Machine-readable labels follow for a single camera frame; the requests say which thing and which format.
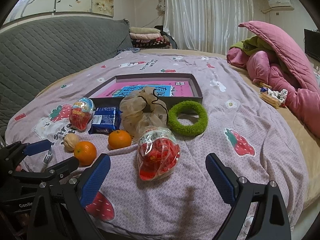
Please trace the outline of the orange mandarin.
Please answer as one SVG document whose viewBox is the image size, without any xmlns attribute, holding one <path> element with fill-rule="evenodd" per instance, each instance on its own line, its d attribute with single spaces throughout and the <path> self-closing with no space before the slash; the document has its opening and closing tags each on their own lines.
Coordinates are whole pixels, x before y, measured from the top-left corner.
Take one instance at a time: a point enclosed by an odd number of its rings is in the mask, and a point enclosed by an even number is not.
<svg viewBox="0 0 320 240">
<path fill-rule="evenodd" d="M 132 144 L 131 135 L 124 130 L 116 130 L 108 136 L 108 146 L 111 150 L 129 147 Z"/>
<path fill-rule="evenodd" d="M 74 148 L 74 157 L 78 159 L 80 166 L 89 166 L 97 157 L 97 149 L 89 141 L 80 141 Z"/>
</svg>

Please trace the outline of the tan walnut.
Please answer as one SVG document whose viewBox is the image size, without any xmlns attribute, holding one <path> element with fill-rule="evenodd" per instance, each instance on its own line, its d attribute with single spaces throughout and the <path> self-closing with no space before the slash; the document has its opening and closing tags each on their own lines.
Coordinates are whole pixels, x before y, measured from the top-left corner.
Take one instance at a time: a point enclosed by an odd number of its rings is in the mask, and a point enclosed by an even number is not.
<svg viewBox="0 0 320 240">
<path fill-rule="evenodd" d="M 63 139 L 63 145 L 68 152 L 73 152 L 79 142 L 79 137 L 74 133 L 68 133 Z"/>
</svg>

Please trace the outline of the blue red surprise egg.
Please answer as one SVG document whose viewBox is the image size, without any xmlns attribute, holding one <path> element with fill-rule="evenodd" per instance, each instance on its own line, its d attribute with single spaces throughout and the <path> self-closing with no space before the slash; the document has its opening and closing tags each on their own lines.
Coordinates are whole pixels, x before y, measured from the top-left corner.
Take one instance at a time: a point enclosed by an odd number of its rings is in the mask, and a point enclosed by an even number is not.
<svg viewBox="0 0 320 240">
<path fill-rule="evenodd" d="M 80 98 L 71 107 L 69 122 L 76 129 L 84 131 L 92 118 L 93 110 L 94 103 L 91 99 L 87 97 Z"/>
</svg>

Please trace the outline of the green fuzzy scrunchie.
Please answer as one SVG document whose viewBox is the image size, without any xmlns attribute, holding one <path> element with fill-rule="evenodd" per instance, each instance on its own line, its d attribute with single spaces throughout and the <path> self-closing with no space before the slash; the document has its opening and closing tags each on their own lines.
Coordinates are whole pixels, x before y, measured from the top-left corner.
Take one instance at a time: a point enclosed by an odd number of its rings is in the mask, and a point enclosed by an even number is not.
<svg viewBox="0 0 320 240">
<path fill-rule="evenodd" d="M 199 118 L 193 125 L 183 125 L 178 121 L 178 115 L 185 112 L 194 112 Z M 196 101 L 182 101 L 168 111 L 168 125 L 171 130 L 186 137 L 196 137 L 202 134 L 208 126 L 208 114 L 205 108 Z"/>
</svg>

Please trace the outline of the blue cookie packet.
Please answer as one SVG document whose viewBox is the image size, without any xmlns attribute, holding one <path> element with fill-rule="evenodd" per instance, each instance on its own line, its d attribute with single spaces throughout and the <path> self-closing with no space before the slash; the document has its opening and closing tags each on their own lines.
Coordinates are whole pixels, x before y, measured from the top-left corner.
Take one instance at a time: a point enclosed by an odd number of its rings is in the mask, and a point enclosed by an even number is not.
<svg viewBox="0 0 320 240">
<path fill-rule="evenodd" d="M 120 110 L 118 107 L 98 107 L 92 118 L 89 134 L 106 134 L 120 128 Z"/>
</svg>

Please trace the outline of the clear red surprise egg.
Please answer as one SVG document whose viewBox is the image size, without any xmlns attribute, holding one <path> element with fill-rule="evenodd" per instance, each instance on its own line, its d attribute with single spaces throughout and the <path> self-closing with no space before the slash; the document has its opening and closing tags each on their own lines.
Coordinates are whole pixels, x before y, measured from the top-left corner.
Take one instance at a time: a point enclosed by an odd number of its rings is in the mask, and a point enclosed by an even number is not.
<svg viewBox="0 0 320 240">
<path fill-rule="evenodd" d="M 180 146 L 170 129 L 148 126 L 138 141 L 138 170 L 143 181 L 171 175 L 180 158 Z"/>
</svg>

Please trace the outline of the grey quilted headboard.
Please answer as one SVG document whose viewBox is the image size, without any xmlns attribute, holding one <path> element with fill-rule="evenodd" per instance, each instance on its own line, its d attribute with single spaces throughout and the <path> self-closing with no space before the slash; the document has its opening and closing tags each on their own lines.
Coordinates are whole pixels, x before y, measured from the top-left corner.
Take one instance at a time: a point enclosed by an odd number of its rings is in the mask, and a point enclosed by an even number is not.
<svg viewBox="0 0 320 240">
<path fill-rule="evenodd" d="M 47 86 L 131 47 L 129 28 L 127 20 L 65 16 L 1 33 L 1 134 Z"/>
</svg>

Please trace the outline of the pink strawberry print blanket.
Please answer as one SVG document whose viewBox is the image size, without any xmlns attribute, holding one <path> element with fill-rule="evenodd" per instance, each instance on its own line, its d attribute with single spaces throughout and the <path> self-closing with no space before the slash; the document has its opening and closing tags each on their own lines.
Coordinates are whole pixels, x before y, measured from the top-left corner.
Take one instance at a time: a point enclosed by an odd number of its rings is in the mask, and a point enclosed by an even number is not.
<svg viewBox="0 0 320 240">
<path fill-rule="evenodd" d="M 142 181 L 138 175 L 136 145 L 111 151 L 106 135 L 79 133 L 80 139 L 111 158 L 100 189 L 110 213 L 93 218 L 96 226 L 137 239 L 212 239 L 230 210 L 205 167 L 212 152 L 253 183 L 276 181 L 289 223 L 295 226 L 309 183 L 299 143 L 284 118 L 219 57 L 123 52 L 36 97 L 10 119 L 5 140 L 50 140 L 54 165 L 69 157 L 62 141 L 71 127 L 67 118 L 59 117 L 59 107 L 72 105 L 116 75 L 171 70 L 195 76 L 208 127 L 195 138 L 177 135 L 181 155 L 173 173 L 153 181 Z"/>
</svg>

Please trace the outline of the white patterned cloth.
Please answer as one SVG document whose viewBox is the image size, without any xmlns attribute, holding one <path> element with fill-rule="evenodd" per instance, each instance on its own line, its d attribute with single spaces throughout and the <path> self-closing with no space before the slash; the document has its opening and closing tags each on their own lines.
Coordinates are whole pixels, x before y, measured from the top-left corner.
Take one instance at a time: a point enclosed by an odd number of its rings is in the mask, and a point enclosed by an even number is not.
<svg viewBox="0 0 320 240">
<path fill-rule="evenodd" d="M 286 89 L 282 89 L 281 91 L 276 91 L 276 90 L 267 90 L 268 95 L 276 100 L 280 105 L 284 104 L 288 95 L 288 91 Z"/>
</svg>

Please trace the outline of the grey box lid tray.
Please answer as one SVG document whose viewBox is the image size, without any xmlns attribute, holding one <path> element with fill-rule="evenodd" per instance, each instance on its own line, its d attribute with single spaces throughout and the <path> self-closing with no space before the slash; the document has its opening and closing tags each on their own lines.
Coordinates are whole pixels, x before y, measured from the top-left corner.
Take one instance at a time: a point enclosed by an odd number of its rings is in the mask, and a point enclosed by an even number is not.
<svg viewBox="0 0 320 240">
<path fill-rule="evenodd" d="M 147 73 L 147 74 L 130 74 L 130 75 L 116 75 L 107 81 L 100 84 L 98 87 L 94 88 L 92 91 L 87 93 L 85 97 L 90 98 L 95 107 L 114 107 L 119 106 L 123 98 L 91 98 L 91 96 L 102 89 L 104 86 L 110 86 L 116 82 L 153 82 L 153 81 L 188 81 L 191 90 L 193 92 L 192 97 L 161 97 L 158 96 L 160 100 L 164 101 L 167 108 L 171 108 L 173 105 L 185 101 L 191 100 L 198 103 L 202 103 L 203 95 L 202 91 L 197 83 L 195 77 L 188 73 Z"/>
</svg>

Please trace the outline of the pink quilted comforter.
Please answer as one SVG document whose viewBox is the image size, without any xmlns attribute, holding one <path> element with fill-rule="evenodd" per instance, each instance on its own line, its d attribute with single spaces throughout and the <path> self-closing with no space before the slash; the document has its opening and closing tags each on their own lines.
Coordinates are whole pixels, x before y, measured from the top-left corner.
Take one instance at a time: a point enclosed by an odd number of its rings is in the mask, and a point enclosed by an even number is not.
<svg viewBox="0 0 320 240">
<path fill-rule="evenodd" d="M 270 23 L 248 21 L 239 27 L 267 42 L 273 51 L 260 50 L 248 56 L 239 48 L 232 48 L 227 62 L 246 69 L 253 83 L 262 82 L 276 91 L 286 89 L 286 107 L 319 137 L 319 85 L 300 46 L 283 29 Z"/>
</svg>

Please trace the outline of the blue patterned cloth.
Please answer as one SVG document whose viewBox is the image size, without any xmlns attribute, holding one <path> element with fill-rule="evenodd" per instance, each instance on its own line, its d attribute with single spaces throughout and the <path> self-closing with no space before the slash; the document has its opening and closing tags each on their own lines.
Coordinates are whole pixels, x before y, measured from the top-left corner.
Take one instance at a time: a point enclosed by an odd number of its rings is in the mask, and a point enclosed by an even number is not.
<svg viewBox="0 0 320 240">
<path fill-rule="evenodd" d="M 125 51 L 130 51 L 132 53 L 138 53 L 138 52 L 140 52 L 140 49 L 139 48 L 133 48 L 133 47 L 129 47 L 129 48 L 125 48 L 125 49 L 119 49 L 119 50 L 117 50 L 117 54 L 123 53 Z"/>
</svg>

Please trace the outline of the green garment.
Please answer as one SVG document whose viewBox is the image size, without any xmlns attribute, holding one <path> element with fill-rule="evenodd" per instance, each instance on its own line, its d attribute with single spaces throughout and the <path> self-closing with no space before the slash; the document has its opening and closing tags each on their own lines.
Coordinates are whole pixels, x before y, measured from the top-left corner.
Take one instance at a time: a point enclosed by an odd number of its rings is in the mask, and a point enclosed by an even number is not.
<svg viewBox="0 0 320 240">
<path fill-rule="evenodd" d="M 243 41 L 236 42 L 230 47 L 230 49 L 232 48 L 239 48 L 248 56 L 251 56 L 252 54 L 260 50 L 266 52 L 273 51 L 272 47 L 258 36 L 253 36 Z"/>
</svg>

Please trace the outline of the stack of folded blankets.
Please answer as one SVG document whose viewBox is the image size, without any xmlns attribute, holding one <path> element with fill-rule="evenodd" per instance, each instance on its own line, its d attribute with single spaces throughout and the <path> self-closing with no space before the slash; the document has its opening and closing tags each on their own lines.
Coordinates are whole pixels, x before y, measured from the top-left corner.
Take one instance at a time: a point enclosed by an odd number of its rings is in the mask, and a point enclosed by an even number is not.
<svg viewBox="0 0 320 240">
<path fill-rule="evenodd" d="M 129 35 L 133 48 L 143 49 L 171 49 L 172 40 L 164 31 L 156 28 L 130 27 Z"/>
</svg>

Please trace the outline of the white satin curtain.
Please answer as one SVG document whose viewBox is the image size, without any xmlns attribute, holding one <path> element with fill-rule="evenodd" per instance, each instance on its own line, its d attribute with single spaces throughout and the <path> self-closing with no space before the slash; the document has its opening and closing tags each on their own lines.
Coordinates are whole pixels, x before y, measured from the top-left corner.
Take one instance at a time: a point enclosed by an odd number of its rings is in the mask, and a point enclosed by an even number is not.
<svg viewBox="0 0 320 240">
<path fill-rule="evenodd" d="M 253 0 L 165 0 L 164 31 L 179 49 L 225 55 L 250 37 L 239 24 L 253 16 Z"/>
</svg>

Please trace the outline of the black television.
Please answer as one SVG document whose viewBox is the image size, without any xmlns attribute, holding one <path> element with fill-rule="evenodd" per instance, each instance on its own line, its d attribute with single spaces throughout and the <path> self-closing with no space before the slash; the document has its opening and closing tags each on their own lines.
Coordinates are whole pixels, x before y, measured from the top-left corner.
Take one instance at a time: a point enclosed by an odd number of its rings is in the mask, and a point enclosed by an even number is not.
<svg viewBox="0 0 320 240">
<path fill-rule="evenodd" d="M 305 53 L 312 59 L 320 61 L 320 33 L 304 29 Z"/>
</svg>

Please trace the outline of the white air conditioner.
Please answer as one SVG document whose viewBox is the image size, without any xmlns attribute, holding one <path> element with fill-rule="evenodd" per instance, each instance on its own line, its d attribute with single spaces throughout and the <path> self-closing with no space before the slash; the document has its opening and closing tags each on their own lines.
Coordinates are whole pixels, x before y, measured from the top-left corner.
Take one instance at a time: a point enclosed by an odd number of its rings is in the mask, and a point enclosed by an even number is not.
<svg viewBox="0 0 320 240">
<path fill-rule="evenodd" d="M 292 4 L 291 0 L 267 0 L 268 5 L 272 10 L 294 10 L 295 7 Z"/>
</svg>

